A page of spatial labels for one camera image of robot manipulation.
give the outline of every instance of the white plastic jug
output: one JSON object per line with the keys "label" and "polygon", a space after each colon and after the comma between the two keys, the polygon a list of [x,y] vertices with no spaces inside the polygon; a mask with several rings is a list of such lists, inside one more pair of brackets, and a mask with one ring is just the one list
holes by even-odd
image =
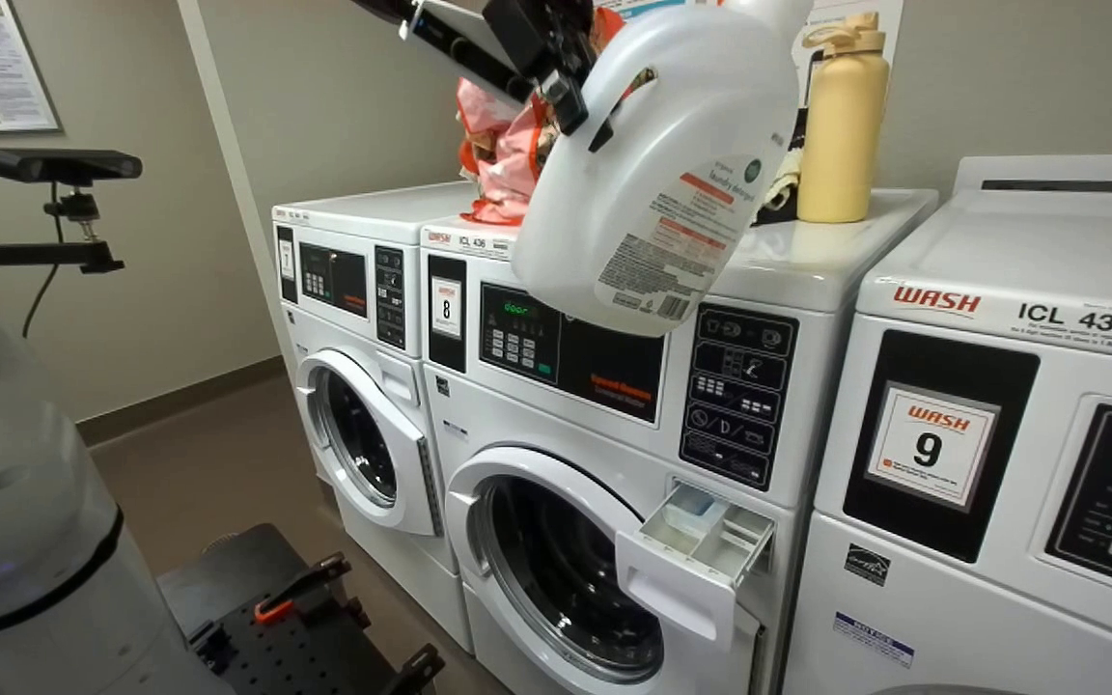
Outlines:
{"label": "white plastic jug", "polygon": [[533,298],[635,337],[685,321],[788,153],[808,7],[665,7],[601,52],[590,120],[548,156],[512,252]]}

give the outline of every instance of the round door window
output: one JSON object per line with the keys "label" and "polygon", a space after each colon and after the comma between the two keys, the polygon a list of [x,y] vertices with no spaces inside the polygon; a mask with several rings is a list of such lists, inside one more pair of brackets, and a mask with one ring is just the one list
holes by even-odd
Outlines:
{"label": "round door window", "polygon": [[659,624],[617,589],[613,546],[561,496],[498,478],[478,499],[475,540],[520,617],[600,679],[659,671]]}
{"label": "round door window", "polygon": [[312,388],[318,429],[330,436],[336,463],[373,506],[390,509],[399,501],[399,474],[372,411],[330,367],[312,374]]}

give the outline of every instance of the number 9 sign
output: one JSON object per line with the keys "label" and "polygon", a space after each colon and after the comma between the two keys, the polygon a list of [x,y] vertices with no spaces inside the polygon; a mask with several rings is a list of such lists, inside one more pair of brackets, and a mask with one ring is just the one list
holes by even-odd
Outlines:
{"label": "number 9 sign", "polygon": [[990,402],[892,383],[866,474],[970,509],[994,420]]}

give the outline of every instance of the brand logo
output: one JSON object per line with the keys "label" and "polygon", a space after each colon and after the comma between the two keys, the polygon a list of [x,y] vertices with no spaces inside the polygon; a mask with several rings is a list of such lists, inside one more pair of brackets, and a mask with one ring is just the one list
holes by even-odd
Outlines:
{"label": "brand logo", "polygon": [[970,432],[970,427],[972,427],[970,419],[928,411],[928,405],[907,405],[907,419],[934,427],[934,429],[950,429],[950,432]]}
{"label": "brand logo", "polygon": [[940,308],[940,312],[976,312],[981,308],[981,294],[945,294],[945,290],[928,290],[928,285],[897,285],[892,302]]}

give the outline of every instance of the washer door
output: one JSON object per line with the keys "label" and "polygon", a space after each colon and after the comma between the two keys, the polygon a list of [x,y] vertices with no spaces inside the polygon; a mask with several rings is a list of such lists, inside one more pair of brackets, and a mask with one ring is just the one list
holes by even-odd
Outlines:
{"label": "washer door", "polygon": [[493,624],[564,687],[631,692],[665,665],[665,631],[613,572],[641,519],[582,470],[488,449],[452,474],[449,539]]}
{"label": "washer door", "polygon": [[301,405],[326,485],[382,531],[436,539],[429,440],[339,351],[301,362]]}

